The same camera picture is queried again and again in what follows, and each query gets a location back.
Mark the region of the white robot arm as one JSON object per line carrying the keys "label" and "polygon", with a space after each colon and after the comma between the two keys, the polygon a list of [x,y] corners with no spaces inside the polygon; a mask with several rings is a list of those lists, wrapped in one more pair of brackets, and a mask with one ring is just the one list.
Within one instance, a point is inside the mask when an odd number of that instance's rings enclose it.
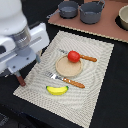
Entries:
{"label": "white robot arm", "polygon": [[46,25],[29,29],[20,0],[0,0],[0,76],[16,74],[49,44]]}

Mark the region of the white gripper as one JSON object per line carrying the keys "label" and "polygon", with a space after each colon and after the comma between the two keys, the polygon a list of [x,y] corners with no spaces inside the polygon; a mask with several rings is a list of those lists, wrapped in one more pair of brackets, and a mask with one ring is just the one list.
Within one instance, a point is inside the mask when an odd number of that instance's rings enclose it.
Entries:
{"label": "white gripper", "polygon": [[17,78],[22,78],[19,70],[35,59],[40,63],[40,50],[48,44],[49,37],[44,23],[31,30],[25,27],[15,35],[0,36],[0,74],[8,69]]}

